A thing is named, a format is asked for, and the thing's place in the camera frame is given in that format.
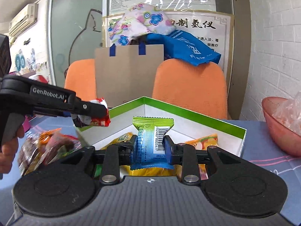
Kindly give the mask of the person left hand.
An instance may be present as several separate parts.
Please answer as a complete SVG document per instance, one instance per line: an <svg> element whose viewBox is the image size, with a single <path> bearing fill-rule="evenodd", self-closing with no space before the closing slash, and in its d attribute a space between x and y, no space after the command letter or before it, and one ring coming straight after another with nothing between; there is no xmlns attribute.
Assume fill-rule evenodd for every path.
<svg viewBox="0 0 301 226"><path fill-rule="evenodd" d="M21 125L16 132L16 135L10 141L4 143L1 148L0 155L0 173L8 174L11 171L12 163L18 150L18 138L24 137L24 128Z"/></svg>

